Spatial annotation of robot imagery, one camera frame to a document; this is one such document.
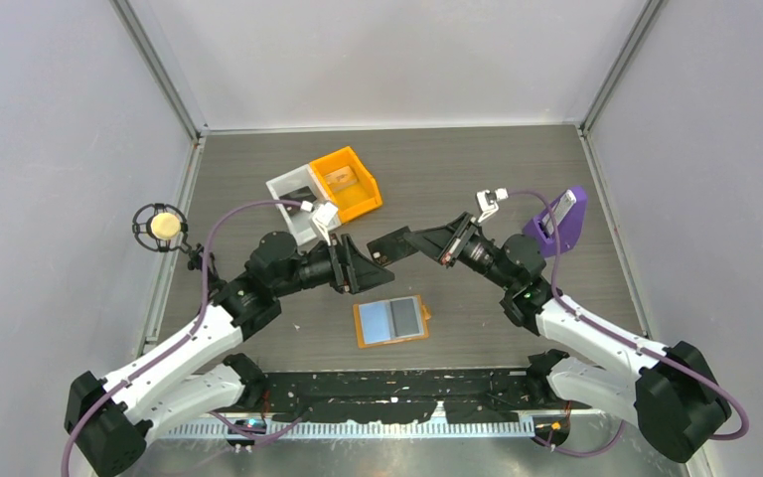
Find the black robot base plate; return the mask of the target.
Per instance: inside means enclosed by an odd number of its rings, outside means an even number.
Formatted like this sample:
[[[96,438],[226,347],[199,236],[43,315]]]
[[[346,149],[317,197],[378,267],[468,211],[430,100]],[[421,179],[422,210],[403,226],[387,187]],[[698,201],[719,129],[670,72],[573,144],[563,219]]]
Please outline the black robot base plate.
[[[409,424],[436,409],[450,423],[511,422],[522,411],[564,410],[565,401],[524,368],[270,372],[252,397],[219,411],[269,413],[279,422]]]

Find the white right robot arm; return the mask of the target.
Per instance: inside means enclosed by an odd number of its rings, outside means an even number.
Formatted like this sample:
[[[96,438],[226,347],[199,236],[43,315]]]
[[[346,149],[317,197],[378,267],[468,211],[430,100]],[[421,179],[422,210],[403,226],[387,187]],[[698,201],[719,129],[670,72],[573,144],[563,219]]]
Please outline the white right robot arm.
[[[537,374],[527,390],[536,405],[572,400],[601,409],[636,427],[659,453],[679,463],[689,461],[731,418],[731,402],[695,346],[666,346],[584,309],[545,279],[535,238],[514,234],[497,245],[468,213],[403,237],[433,261],[446,267],[461,263],[501,287],[500,305],[514,325],[588,359],[583,364],[561,351],[534,356]]]

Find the black credit card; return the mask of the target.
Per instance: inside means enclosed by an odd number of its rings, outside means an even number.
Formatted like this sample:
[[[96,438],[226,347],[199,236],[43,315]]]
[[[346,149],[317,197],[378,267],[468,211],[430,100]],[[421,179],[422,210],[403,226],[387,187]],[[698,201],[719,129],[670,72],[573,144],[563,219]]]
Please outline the black credit card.
[[[405,238],[409,233],[410,227],[405,226],[371,240],[367,244],[371,259],[376,264],[387,267],[417,253],[417,249]]]
[[[404,338],[422,334],[421,312],[415,297],[391,300],[392,336]]]

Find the orange card holder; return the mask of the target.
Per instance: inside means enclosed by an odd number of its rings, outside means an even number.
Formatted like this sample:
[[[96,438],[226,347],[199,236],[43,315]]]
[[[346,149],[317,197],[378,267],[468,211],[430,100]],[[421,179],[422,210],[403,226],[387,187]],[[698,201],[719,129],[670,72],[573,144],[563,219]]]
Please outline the orange card holder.
[[[429,337],[431,313],[420,295],[355,304],[353,317],[360,349]]]

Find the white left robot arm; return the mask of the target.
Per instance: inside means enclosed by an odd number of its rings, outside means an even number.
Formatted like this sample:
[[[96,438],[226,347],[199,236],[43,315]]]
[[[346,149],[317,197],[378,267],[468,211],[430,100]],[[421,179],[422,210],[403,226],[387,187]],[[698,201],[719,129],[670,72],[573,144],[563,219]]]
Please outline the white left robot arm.
[[[229,282],[214,282],[193,321],[130,364],[98,378],[86,371],[69,389],[69,435],[61,473],[78,448],[98,476],[118,476],[135,464],[161,427],[183,409],[173,387],[211,359],[240,345],[281,312],[283,296],[328,285],[358,294],[394,280],[392,271],[362,254],[348,235],[331,235],[299,251],[287,232],[265,235]]]

